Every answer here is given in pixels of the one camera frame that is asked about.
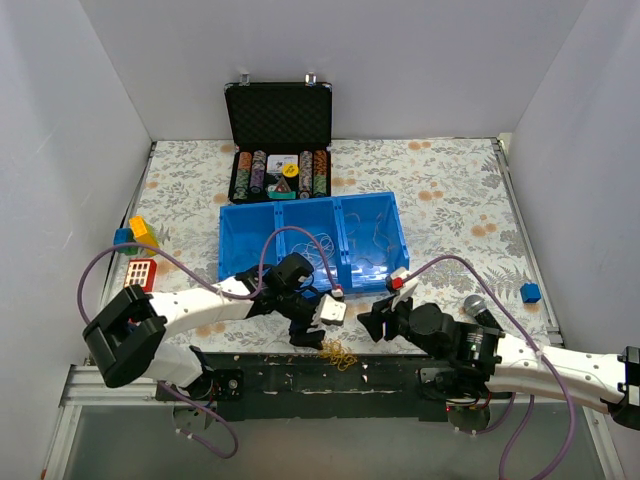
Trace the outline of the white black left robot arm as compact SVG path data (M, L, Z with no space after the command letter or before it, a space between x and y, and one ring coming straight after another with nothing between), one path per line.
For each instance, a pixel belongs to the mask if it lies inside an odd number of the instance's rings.
M302 286L312 273L311 264L293 253L275 266L256 266L204 288L147 293L128 286L88 323L83 338L107 387L148 378L168 381L200 400L212 390L212 369L196 348L178 348L170 338L277 312L291 322L292 345L321 349L320 326L342 322L345 305L333 292L306 296Z

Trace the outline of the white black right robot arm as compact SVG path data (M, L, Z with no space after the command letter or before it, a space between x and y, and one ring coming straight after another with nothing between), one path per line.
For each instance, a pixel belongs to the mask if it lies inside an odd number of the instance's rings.
M574 403L608 414L615 423L639 427L639 351L620 354L533 347L500 329L459 322L434 303L387 298L358 317L371 339L401 337L442 370L424 376L434 399L480 399L498 393L524 393Z

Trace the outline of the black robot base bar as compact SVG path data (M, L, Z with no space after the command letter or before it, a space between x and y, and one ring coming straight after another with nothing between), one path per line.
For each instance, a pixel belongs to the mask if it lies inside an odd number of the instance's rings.
M442 360L361 355L351 366L316 354L206 353L202 380L183 388L227 421L417 418L446 420L446 401L480 404L484 383Z

